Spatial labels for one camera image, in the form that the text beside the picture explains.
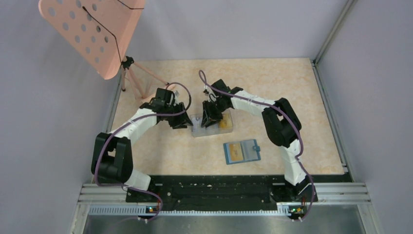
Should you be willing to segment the yellow card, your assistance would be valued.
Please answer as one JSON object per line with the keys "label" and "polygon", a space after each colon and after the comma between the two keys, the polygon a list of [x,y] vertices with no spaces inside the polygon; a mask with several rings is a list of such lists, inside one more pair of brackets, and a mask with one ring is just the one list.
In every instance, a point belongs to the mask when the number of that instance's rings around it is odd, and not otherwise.
{"label": "yellow card", "polygon": [[221,129],[231,129],[233,127],[233,123],[230,117],[226,117],[219,122],[219,127]]}

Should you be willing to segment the clear plastic card box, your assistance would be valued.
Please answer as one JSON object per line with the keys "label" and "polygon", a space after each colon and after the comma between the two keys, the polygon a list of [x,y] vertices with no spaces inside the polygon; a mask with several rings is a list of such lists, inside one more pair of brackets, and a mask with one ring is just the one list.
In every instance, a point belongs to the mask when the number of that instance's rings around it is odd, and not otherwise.
{"label": "clear plastic card box", "polygon": [[[223,112],[223,119],[226,118],[227,116],[230,117],[232,120],[232,115],[229,110],[226,110],[225,112]],[[193,126],[191,127],[191,134],[193,137],[206,137],[206,136],[226,134],[226,133],[233,132],[234,124],[231,129],[221,129],[219,127],[219,123],[209,126],[207,128],[201,127],[202,114],[191,115],[190,119],[193,123]]]}

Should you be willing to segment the gold card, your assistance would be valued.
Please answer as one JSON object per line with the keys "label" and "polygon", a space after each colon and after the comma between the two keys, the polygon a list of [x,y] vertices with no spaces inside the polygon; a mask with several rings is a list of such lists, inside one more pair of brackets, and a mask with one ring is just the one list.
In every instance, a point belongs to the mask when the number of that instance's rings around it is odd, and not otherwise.
{"label": "gold card", "polygon": [[241,143],[228,144],[228,157],[231,162],[238,162],[244,159]]}

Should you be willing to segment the blue leather card holder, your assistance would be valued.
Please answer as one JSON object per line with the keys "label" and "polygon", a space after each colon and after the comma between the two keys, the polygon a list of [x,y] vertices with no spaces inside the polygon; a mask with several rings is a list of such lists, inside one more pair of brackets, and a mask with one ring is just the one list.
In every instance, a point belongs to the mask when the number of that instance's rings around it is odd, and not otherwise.
{"label": "blue leather card holder", "polygon": [[227,165],[261,160],[261,148],[255,139],[224,143],[223,148]]}

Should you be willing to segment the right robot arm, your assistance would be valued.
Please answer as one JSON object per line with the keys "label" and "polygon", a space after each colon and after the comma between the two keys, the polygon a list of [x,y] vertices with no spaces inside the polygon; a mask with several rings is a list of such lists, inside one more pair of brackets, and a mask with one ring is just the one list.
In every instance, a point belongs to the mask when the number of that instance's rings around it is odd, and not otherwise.
{"label": "right robot arm", "polygon": [[269,140],[282,153],[286,196],[292,201],[298,201],[310,190],[311,197],[314,198],[316,189],[313,179],[300,161],[303,153],[301,123],[290,102],[285,98],[264,99],[240,87],[230,89],[221,79],[213,83],[210,89],[215,99],[203,102],[201,126],[208,127],[221,121],[223,112],[229,108],[262,117]]}

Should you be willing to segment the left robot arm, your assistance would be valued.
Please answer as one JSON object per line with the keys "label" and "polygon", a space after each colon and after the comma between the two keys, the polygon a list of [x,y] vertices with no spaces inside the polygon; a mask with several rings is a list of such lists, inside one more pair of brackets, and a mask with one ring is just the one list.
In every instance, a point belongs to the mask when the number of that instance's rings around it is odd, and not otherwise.
{"label": "left robot arm", "polygon": [[136,113],[122,126],[109,133],[99,133],[95,138],[91,172],[100,186],[127,186],[137,190],[144,201],[156,196],[150,185],[151,177],[133,165],[132,146],[151,127],[161,121],[172,129],[184,129],[193,123],[187,106],[167,88],[158,88],[150,101],[144,102]]}

